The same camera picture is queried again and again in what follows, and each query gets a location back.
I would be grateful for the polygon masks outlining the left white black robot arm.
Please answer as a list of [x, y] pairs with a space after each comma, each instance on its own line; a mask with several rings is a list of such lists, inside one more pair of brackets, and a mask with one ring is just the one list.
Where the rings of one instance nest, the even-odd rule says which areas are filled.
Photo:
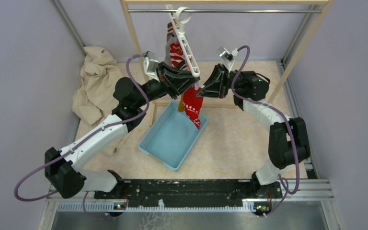
[[83, 191], [106, 192], [112, 198], [123, 195], [125, 186], [116, 172], [87, 171], [85, 164], [113, 141], [135, 129], [146, 115], [150, 101], [165, 95], [176, 99], [198, 82], [199, 67], [188, 64], [187, 68], [180, 70], [164, 62], [157, 63], [153, 72], [156, 78], [140, 85], [126, 64], [128, 76], [119, 79], [115, 85], [114, 97], [119, 103], [111, 114], [74, 143], [60, 150], [50, 148], [45, 153], [45, 176], [62, 198], [71, 198]]

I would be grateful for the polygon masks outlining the red Santa Christmas sock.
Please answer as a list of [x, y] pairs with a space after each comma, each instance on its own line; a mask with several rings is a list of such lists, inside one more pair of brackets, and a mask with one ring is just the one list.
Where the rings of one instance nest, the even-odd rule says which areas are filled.
[[194, 86], [191, 86], [184, 93], [183, 104], [184, 112], [189, 120], [195, 125], [197, 129], [201, 127], [200, 111], [203, 105], [203, 97], [197, 97], [197, 93], [200, 91]]

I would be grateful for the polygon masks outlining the white plastic clip hanger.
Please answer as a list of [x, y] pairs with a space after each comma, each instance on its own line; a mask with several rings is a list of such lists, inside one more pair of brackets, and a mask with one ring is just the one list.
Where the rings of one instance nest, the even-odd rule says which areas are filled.
[[192, 13], [187, 11], [189, 8], [186, 6], [181, 6], [176, 10], [170, 4], [167, 4], [165, 7], [167, 10], [172, 10], [169, 12], [169, 17], [176, 35], [176, 40], [179, 42], [183, 52], [187, 70], [192, 73], [193, 77], [199, 77], [200, 69], [185, 36], [185, 24], [191, 20]]

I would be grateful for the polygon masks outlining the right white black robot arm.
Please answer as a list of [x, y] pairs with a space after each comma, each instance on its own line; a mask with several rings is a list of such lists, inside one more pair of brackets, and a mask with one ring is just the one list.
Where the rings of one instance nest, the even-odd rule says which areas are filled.
[[269, 78], [255, 71], [229, 71], [223, 64], [217, 64], [197, 93], [200, 97], [223, 99], [229, 90], [234, 90], [234, 104], [252, 115], [268, 131], [269, 159], [252, 175], [251, 193], [255, 197], [264, 197], [269, 192], [269, 184], [277, 180], [288, 193], [295, 194], [299, 181], [290, 190], [281, 175], [295, 168], [299, 176], [299, 164], [311, 156], [305, 121], [301, 117], [285, 115], [265, 100], [269, 84]]

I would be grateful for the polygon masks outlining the mustard yellow sock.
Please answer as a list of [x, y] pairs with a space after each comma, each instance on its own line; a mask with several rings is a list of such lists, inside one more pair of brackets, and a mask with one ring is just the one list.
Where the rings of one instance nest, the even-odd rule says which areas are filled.
[[185, 111], [185, 105], [184, 105], [184, 95], [180, 95], [180, 101], [178, 104], [178, 112], [182, 113]]

